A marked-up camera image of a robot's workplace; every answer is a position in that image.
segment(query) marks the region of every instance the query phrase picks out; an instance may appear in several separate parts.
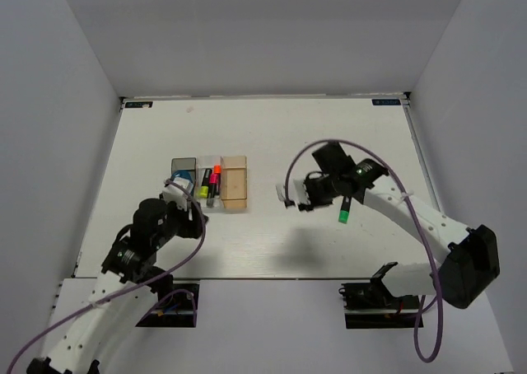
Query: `cable tie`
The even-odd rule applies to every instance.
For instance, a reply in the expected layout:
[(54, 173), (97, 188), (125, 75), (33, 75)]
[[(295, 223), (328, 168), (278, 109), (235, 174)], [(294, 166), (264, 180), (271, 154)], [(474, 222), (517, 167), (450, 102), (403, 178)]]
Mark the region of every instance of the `cable tie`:
[(397, 205), (399, 206), (405, 199), (409, 199), (413, 196), (413, 190), (409, 190), (406, 193), (401, 193), (401, 198), (397, 202)]

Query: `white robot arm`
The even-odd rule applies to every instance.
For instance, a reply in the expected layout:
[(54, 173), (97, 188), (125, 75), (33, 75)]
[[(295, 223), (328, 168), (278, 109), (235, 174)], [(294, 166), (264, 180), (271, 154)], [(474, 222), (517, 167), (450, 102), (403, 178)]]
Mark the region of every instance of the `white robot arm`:
[[(385, 215), (420, 241), (411, 216), (408, 198), (419, 220), (436, 262), (443, 299), (452, 306), (466, 308), (500, 273), (495, 234), (485, 226), (472, 228), (436, 211), (419, 198), (402, 193), (388, 171), (372, 159), (358, 164), (337, 142), (313, 152), (320, 171), (310, 172), (303, 180), (293, 180), (289, 199), (283, 185), (277, 185), (278, 197), (286, 207), (297, 205), (301, 211), (326, 207), (343, 196), (348, 210), (352, 199)], [(406, 295), (435, 295), (430, 265), (389, 263), (371, 278), (369, 301), (379, 308)]]
[[(192, 189), (186, 179), (171, 183)], [(139, 204), (133, 223), (118, 233), (102, 264), (88, 298), (93, 308), (72, 322), (47, 357), (33, 359), (28, 374), (99, 374), (126, 333), (156, 301), (174, 291), (172, 276), (161, 276), (164, 270), (154, 265), (156, 253), (173, 236), (200, 237), (203, 224), (198, 210), (189, 208), (183, 190), (172, 184), (166, 184), (160, 198)], [(135, 288), (153, 278), (159, 279)], [(135, 290), (124, 294), (130, 288)]]

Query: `white enclosure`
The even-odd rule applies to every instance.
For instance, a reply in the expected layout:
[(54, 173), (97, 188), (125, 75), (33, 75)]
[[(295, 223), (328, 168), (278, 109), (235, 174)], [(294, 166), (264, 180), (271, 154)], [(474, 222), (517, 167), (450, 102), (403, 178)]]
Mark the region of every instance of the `white enclosure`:
[(120, 96), (411, 91), (459, 4), (68, 2)]

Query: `purple cable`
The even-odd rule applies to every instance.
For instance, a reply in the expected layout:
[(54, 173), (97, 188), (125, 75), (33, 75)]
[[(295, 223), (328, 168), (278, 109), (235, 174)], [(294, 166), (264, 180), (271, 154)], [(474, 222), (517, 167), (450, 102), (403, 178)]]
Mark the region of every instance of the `purple cable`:
[(74, 318), (76, 318), (76, 317), (78, 317), (80, 315), (86, 314), (88, 311), (91, 311), (94, 308), (94, 306), (97, 306), (97, 305), (100, 305), (100, 304), (105, 304), (106, 302), (109, 302), (110, 300), (113, 300), (114, 298), (124, 296), (125, 294), (131, 293), (131, 292), (133, 292), (135, 290), (138, 290), (139, 288), (142, 288), (143, 286), (147, 286), (150, 283), (155, 282), (156, 280), (165, 277), (169, 273), (173, 273), (177, 269), (179, 269), (182, 266), (184, 266), (185, 264), (187, 264), (199, 252), (199, 250), (201, 249), (201, 247), (203, 246), (203, 243), (205, 241), (205, 229), (206, 229), (205, 223), (206, 222), (205, 222), (205, 216), (203, 215), (203, 211), (201, 210), (201, 207), (199, 206), (198, 201), (196, 201), (196, 199), (192, 196), (192, 194), (189, 191), (187, 191), (183, 187), (177, 185), (172, 180), (165, 180), (165, 183), (168, 184), (168, 185), (173, 185), (177, 189), (181, 190), (190, 199), (190, 201), (192, 202), (192, 205), (194, 207), (196, 207), (196, 209), (198, 210), (199, 217), (201, 219), (201, 224), (203, 225), (203, 231), (202, 231), (201, 239), (199, 240), (198, 246), (196, 246), (196, 249), (194, 249), (194, 251), (189, 256), (187, 256), (186, 259), (183, 259), (181, 262), (176, 264), (171, 269), (167, 269), (164, 273), (160, 273), (159, 275), (155, 276), (154, 278), (150, 278), (150, 279), (148, 279), (145, 282), (138, 283), (137, 285), (134, 285), (131, 288), (127, 288), (127, 289), (121, 290), (120, 292), (115, 292), (115, 293), (112, 293), (112, 294), (110, 294), (110, 295), (108, 295), (108, 296), (106, 296), (104, 298), (101, 298), (100, 300), (96, 301), (92, 305), (85, 306), (85, 307), (81, 308), (80, 310), (73, 312), (71, 315), (66, 316), (65, 318), (59, 320), (57, 323), (51, 325), (49, 328), (43, 330), (41, 333), (37, 334), (35, 337), (30, 339), (27, 342), (27, 344), (24, 345), (20, 349), (20, 351), (18, 351), (16, 353), (15, 357), (11, 360), (11, 363), (9, 364), (9, 367), (7, 368), (7, 374), (12, 374), (12, 370), (15, 367), (16, 362), (18, 362), (18, 359), (20, 359), (20, 357), (24, 354), (25, 351), (27, 351), (27, 349), (29, 349), (31, 347), (31, 345), (36, 343), (39, 339), (44, 337), (46, 334), (48, 334), (48, 333), (52, 332), (53, 330), (57, 329), (59, 326), (61, 326), (64, 323), (68, 322), (69, 320), (74, 319)]
[(425, 302), (424, 296), (421, 299), (421, 304), (419, 305), (419, 311), (416, 314), (415, 326), (413, 327), (413, 343), (415, 345), (415, 350), (417, 352), (417, 355), (419, 356), (421, 360), (423, 360), (425, 363), (433, 362), (437, 358), (437, 355), (439, 354), (439, 350), (441, 349), (441, 341), (443, 340), (443, 292), (441, 291), (441, 284), (439, 282), (439, 272), (437, 271), (436, 261), (434, 260), (434, 256), (431, 252), (431, 248), (430, 248), (430, 244), (428, 243), (427, 236), (425, 235), (425, 232), (422, 229), (421, 223), (419, 223), (419, 218), (417, 217), (417, 213), (415, 212), (415, 208), (413, 207), (412, 201), (407, 196), (407, 190), (404, 188), (403, 182), (397, 176), (395, 171), (382, 158), (377, 156), (370, 149), (363, 147), (362, 145), (359, 145), (358, 143), (354, 143), (354, 142), (347, 141), (344, 139), (320, 139), (318, 141), (314, 141), (313, 143), (310, 143), (309, 145), (304, 147), (302, 150), (300, 150), (300, 152), (295, 156), (295, 158), (291, 162), (289, 169), (287, 169), (286, 184), (284, 186), (286, 201), (289, 201), (289, 179), (291, 177), (293, 166), (296, 164), (298, 159), (302, 156), (302, 154), (304, 154), (308, 149), (312, 148), (313, 146), (320, 145), (321, 143), (331, 143), (331, 142), (338, 142), (338, 143), (343, 143), (345, 145), (349, 145), (356, 149), (362, 150), (364, 153), (373, 157), (384, 168), (388, 170), (395, 184), (397, 185), (401, 193), (403, 193), (404, 202), (408, 205), (408, 211), (410, 212), (410, 216), (412, 217), (412, 220), (415, 223), (417, 232), (419, 236), (421, 237), (422, 245), (424, 246), (425, 251), (427, 253), (427, 258), (428, 258), (428, 261), (430, 263), (430, 268), (431, 268), (431, 276), (432, 276), (432, 280), (434, 283), (434, 288), (436, 289), (436, 301), (437, 301), (436, 345), (434, 346), (434, 349), (432, 350), (430, 356), (425, 357), (421, 352), (421, 348), (419, 347), (419, 323), (421, 322), (421, 316), (424, 312), (423, 310), (423, 306)]
[(187, 296), (190, 296), (190, 301), (192, 302), (192, 312), (194, 315), (194, 327), (196, 327), (196, 316), (198, 315), (198, 309), (196, 308), (196, 302), (194, 301), (194, 294), (185, 289), (177, 289), (168, 293), (160, 301), (156, 302), (156, 304), (154, 304), (152, 308), (147, 311), (147, 313), (141, 318), (141, 320), (145, 319), (148, 315), (150, 315), (150, 313), (154, 311), (158, 306), (160, 306), (163, 302), (178, 293), (186, 293)]

